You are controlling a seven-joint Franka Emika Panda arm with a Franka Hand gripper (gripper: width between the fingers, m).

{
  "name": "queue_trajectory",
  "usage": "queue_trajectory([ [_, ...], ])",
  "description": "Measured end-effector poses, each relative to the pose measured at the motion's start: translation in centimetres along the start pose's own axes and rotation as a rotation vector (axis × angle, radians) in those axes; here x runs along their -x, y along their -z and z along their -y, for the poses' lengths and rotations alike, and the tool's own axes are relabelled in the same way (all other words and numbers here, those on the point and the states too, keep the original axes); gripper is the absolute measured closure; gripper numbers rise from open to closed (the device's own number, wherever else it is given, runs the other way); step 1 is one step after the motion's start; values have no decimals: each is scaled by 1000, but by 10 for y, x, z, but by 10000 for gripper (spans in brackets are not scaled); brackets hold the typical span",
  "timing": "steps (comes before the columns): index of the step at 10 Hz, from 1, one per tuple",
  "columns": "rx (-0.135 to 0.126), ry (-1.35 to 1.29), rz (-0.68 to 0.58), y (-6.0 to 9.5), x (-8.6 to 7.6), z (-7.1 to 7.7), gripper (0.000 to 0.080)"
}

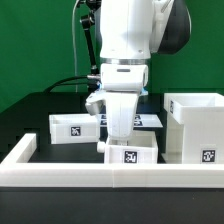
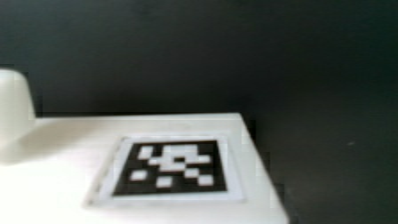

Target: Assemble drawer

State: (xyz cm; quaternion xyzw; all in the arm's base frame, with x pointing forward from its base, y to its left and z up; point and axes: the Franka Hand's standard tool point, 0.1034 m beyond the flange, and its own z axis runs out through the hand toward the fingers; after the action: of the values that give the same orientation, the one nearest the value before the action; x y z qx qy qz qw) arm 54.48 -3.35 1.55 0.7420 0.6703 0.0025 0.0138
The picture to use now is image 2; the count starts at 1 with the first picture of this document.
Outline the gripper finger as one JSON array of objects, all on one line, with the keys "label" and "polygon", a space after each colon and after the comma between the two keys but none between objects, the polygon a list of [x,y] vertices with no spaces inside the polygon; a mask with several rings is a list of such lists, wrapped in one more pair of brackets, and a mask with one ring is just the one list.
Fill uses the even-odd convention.
[{"label": "gripper finger", "polygon": [[0,69],[0,163],[13,160],[22,139],[34,129],[36,111],[29,81],[24,74]]}]

